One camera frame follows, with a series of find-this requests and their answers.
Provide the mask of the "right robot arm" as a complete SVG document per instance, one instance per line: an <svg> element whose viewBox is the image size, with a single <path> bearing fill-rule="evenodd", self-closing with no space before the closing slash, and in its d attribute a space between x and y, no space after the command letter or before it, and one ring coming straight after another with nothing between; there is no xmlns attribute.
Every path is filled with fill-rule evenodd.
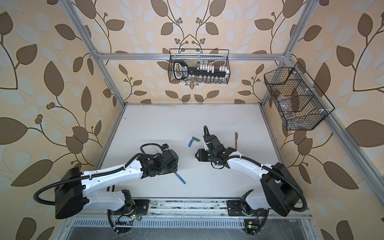
<svg viewBox="0 0 384 240"><path fill-rule="evenodd" d="M285 165L259 163L234 148L225 148L215 135L210 134L207 126L204 126L203 139L204 148L195 155L198 161L209 162L217 170L228 168L239 171L261 183L264 192L253 194L253 190L247 191L235 210L249 217L259 213L260 209L264 209L267 215L273 210L282 217L291 211L307 210L308 203L303 190Z"/></svg>

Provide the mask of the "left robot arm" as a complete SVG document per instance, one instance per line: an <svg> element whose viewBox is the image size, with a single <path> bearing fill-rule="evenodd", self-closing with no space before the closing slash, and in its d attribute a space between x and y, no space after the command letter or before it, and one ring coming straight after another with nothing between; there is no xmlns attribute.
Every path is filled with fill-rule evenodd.
<svg viewBox="0 0 384 240"><path fill-rule="evenodd" d="M113 213L135 217L138 207L130 191L103 192L104 188L147 177L177 172L179 157L167 144L159 145L160 152L135 154L127 163L94 171L81 172L79 168L67 171L56 183L45 186L34 194L35 202L55 207L58 220L67 219L82 210L107 210L110 227L116 234L124 233L115 225Z"/></svg>

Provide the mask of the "brown pen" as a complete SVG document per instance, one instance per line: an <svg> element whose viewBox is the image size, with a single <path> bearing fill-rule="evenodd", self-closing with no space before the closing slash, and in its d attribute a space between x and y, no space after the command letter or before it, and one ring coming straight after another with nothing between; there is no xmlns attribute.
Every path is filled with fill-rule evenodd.
<svg viewBox="0 0 384 240"><path fill-rule="evenodd" d="M238 149L238 133L235 132L235 149Z"/></svg>

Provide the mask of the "blue pen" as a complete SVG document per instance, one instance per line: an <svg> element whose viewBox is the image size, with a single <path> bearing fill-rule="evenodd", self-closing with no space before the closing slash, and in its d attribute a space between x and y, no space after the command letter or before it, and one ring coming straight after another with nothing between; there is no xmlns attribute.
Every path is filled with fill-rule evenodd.
<svg viewBox="0 0 384 240"><path fill-rule="evenodd" d="M175 175L184 185L186 184L186 182L183 180L183 178L178 173L175 173Z"/></svg>

